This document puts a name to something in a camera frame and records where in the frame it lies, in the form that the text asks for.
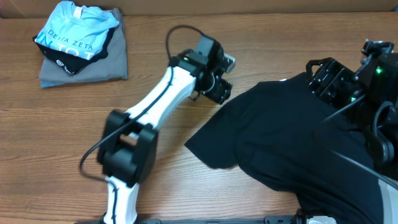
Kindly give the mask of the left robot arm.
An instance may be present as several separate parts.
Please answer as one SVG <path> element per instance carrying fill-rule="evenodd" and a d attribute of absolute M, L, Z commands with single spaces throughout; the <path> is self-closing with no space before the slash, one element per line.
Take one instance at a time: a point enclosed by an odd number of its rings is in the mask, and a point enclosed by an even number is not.
<path fill-rule="evenodd" d="M 193 92 L 222 104 L 232 85 L 222 79 L 236 65 L 219 42 L 201 36 L 195 49 L 171 57 L 161 81 L 137 105 L 107 117 L 97 161 L 108 183 L 107 211 L 101 223 L 135 223 L 140 185 L 155 162 L 159 130 Z"/>

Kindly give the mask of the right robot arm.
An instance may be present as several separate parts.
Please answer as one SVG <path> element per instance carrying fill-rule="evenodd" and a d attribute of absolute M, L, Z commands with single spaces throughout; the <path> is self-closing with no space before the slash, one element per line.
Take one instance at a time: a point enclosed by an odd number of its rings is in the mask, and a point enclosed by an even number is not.
<path fill-rule="evenodd" d="M 379 179 L 384 222 L 397 223 L 397 52 L 392 42 L 366 40 L 352 71 L 328 57 L 306 64 L 308 89 L 363 134 Z"/>

